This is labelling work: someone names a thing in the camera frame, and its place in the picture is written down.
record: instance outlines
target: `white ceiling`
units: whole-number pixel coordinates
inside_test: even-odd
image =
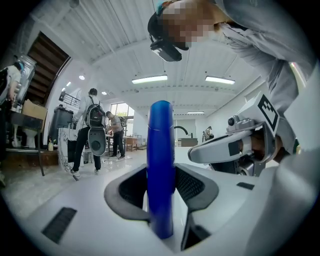
[[[47,0],[31,17],[67,54],[83,62],[78,71],[70,72],[78,72],[77,77],[87,66],[88,72],[96,72],[97,89],[110,93],[101,94],[101,100],[126,102],[141,114],[147,114],[154,102],[166,100],[173,105],[176,118],[194,119],[186,114],[198,110],[208,116],[259,77],[228,48],[221,34],[212,34],[206,42],[183,51],[182,61],[165,62],[156,56],[150,50],[147,24],[157,2],[80,0],[78,7],[71,8],[69,1]],[[167,81],[131,82],[163,74],[168,75]],[[235,84],[206,82],[206,76],[232,79]]]

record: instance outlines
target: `toilet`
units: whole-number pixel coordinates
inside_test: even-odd
[[[24,128],[22,131],[26,134],[25,146],[28,148],[35,148],[36,147],[35,136],[38,134],[38,132],[36,130],[26,129],[26,128]]]

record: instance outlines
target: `black pants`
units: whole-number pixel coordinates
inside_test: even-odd
[[[121,153],[121,156],[125,155],[124,145],[122,143],[122,140],[124,138],[124,130],[117,131],[113,134],[113,154],[114,156],[117,155],[118,152],[118,146],[119,151]]]
[[[0,105],[0,162],[6,158],[6,142],[7,142],[7,129],[6,129],[6,111],[5,106]]]
[[[74,155],[74,162],[73,162],[73,168],[72,168],[74,172],[79,171],[81,154],[82,154],[82,151],[84,150],[84,146],[88,139],[89,130],[90,130],[90,127],[85,127],[83,129],[80,129],[78,132],[78,138],[76,138],[75,155]],[[100,156],[94,155],[93,159],[94,159],[95,168],[97,170],[100,170],[101,169]]]

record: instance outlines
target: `cardboard box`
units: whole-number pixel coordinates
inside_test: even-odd
[[[44,127],[45,127],[47,112],[48,110],[45,107],[33,104],[29,99],[24,101],[22,114],[29,117],[41,119],[42,120],[41,132],[44,130]]]

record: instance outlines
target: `ceiling light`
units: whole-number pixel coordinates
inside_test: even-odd
[[[208,82],[217,82],[217,83],[223,83],[223,84],[229,84],[229,85],[233,85],[236,82],[234,80],[229,80],[229,79],[224,79],[224,78],[219,78],[214,76],[207,76],[205,80]]]
[[[145,78],[140,78],[140,79],[134,79],[134,80],[132,80],[132,83],[134,85],[136,85],[136,84],[141,84],[141,83],[164,81],[164,80],[168,80],[168,76],[166,74],[165,75],[150,76],[150,77],[145,77]]]
[[[192,115],[192,114],[204,114],[205,112],[203,111],[191,111],[191,112],[188,112],[187,114],[188,115]]]

